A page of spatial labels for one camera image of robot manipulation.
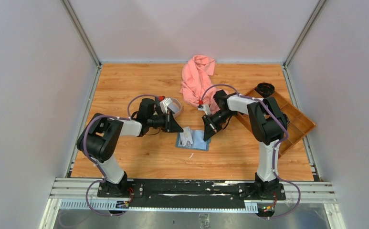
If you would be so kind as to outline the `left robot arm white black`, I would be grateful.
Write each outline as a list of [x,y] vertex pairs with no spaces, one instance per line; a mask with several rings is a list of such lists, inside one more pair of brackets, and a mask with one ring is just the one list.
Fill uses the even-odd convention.
[[114,157],[119,138],[142,137],[151,128],[165,133],[182,133],[183,128],[175,120],[181,111],[182,105],[177,99],[161,96],[142,99],[138,110],[128,118],[96,113],[78,137],[76,148],[101,172],[100,188],[116,197],[132,193],[127,173]]

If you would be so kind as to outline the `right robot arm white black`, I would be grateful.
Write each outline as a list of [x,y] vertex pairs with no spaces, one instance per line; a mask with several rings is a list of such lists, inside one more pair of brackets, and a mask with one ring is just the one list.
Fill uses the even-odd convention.
[[252,134],[259,143],[259,165],[254,182],[238,186],[240,199],[284,200],[284,186],[278,177],[278,151],[281,143],[288,137],[288,119],[276,99],[227,94],[224,90],[219,90],[215,93],[214,100],[219,110],[213,114],[206,112],[202,117],[204,141],[223,130],[223,124],[240,113],[249,117]]

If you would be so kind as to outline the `blue leather card holder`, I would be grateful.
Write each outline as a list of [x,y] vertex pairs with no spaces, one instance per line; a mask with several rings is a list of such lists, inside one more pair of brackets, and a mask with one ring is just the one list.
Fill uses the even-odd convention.
[[204,141],[204,131],[203,130],[193,130],[190,129],[190,135],[192,140],[185,138],[185,135],[189,133],[178,133],[175,147],[184,149],[194,149],[200,151],[208,151],[211,140]]

